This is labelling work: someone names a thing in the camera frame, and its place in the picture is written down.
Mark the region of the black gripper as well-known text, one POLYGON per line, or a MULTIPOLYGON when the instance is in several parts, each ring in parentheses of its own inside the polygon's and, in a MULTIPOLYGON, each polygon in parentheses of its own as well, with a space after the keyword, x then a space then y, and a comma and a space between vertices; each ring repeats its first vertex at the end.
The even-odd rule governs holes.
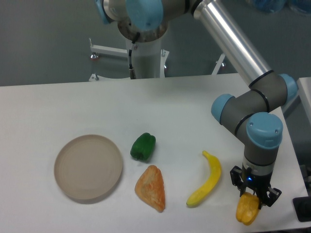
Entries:
POLYGON ((263 206, 271 207, 282 194, 277 188, 272 188, 270 180, 272 172, 267 175, 254 175, 250 167, 242 168, 234 166, 230 171, 231 182, 240 192, 240 197, 246 192, 246 188, 253 190, 259 198, 259 209, 263 206))

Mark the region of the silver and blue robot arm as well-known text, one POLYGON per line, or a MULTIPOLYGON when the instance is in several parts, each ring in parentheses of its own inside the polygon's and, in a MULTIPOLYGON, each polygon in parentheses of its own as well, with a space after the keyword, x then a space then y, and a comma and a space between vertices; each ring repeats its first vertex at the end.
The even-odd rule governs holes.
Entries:
POLYGON ((272 111, 295 97, 294 79, 267 65, 219 0, 97 0, 95 6, 101 21, 116 22, 127 39, 131 79, 160 77, 160 50, 152 43, 170 20, 191 13, 202 22, 249 87, 239 97, 220 95, 211 107, 214 118, 244 144, 242 167, 230 172, 232 183, 241 194, 253 190, 259 206, 272 206, 281 195, 270 180, 283 132, 272 111))

